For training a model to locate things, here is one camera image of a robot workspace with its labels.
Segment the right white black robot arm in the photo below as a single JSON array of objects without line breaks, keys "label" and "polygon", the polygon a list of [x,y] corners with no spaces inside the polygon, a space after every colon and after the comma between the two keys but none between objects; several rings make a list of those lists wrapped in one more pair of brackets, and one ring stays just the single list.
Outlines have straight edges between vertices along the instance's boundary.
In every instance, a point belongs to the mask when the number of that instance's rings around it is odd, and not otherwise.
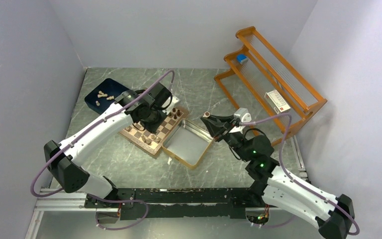
[{"label": "right white black robot arm", "polygon": [[216,142],[225,141],[235,158],[247,162],[245,169],[254,180],[248,194],[252,205],[283,209],[310,223],[325,239],[360,233],[350,197],[337,197],[292,174],[281,158],[272,158],[274,148],[264,132],[246,137],[243,128],[257,124],[249,113],[226,117],[205,113],[200,119]]}]

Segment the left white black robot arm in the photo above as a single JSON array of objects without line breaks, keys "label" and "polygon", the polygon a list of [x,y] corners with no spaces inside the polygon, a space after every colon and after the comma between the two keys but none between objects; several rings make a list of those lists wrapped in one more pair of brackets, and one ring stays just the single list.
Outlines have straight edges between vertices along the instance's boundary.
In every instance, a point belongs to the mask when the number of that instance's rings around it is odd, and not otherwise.
[{"label": "left white black robot arm", "polygon": [[117,187],[105,176],[96,176],[82,165],[108,137],[134,123],[155,133],[179,98],[161,83],[147,90],[126,90],[94,121],[59,143],[44,145],[47,168],[66,193],[85,192],[105,207],[116,204]]}]

